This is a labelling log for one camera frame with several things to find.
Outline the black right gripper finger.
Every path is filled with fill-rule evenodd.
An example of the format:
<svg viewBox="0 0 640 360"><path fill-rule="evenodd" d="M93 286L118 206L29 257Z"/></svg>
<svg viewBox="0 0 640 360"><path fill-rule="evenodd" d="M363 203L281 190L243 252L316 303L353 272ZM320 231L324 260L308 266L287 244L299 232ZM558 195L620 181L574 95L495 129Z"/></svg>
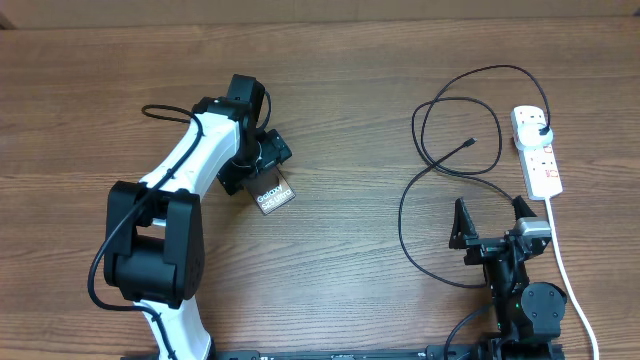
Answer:
<svg viewBox="0 0 640 360"><path fill-rule="evenodd" d="M466 249L472 242L479 239L470 213L463 198L454 203L454 221L449 239L450 249Z"/></svg>
<svg viewBox="0 0 640 360"><path fill-rule="evenodd" d="M529 207L522 196L516 196L512 199L511 205L514 209L515 219L536 217L536 213Z"/></svg>

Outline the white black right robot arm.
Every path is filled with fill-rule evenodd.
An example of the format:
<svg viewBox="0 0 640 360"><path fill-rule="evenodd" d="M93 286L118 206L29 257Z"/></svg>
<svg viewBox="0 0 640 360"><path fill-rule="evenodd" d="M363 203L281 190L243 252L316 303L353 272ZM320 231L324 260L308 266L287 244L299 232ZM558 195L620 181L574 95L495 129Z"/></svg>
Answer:
<svg viewBox="0 0 640 360"><path fill-rule="evenodd" d="M457 331L483 312L494 309L498 331L467 347L463 359L562 359L553 340L561 335L567 295L549 282L529 280L525 262L551 243L551 227L520 197L513 202L516 222L500 237L481 238L463 199L454 203L449 247L464 250L464 263L480 265L492 302L463 319L447 338L443 357L451 354Z"/></svg>

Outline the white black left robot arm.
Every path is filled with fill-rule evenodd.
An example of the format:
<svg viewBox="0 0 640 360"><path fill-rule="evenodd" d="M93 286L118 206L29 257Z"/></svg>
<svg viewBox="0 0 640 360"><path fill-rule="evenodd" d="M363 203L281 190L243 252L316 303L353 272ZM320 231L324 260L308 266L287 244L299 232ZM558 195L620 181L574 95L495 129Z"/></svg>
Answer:
<svg viewBox="0 0 640 360"><path fill-rule="evenodd" d="M149 104L144 115L185 123L169 155L137 182L118 181L107 199L105 240L92 261L87 290L100 308L114 307L95 290L98 270L120 290L119 312L141 312L158 345L156 359L213 359L216 348L199 314L196 292L205 268L201 202L214 182L228 195L247 190L263 214L295 197L278 167L292 151L267 124L271 97L256 78L236 74L226 95L191 109Z"/></svg>

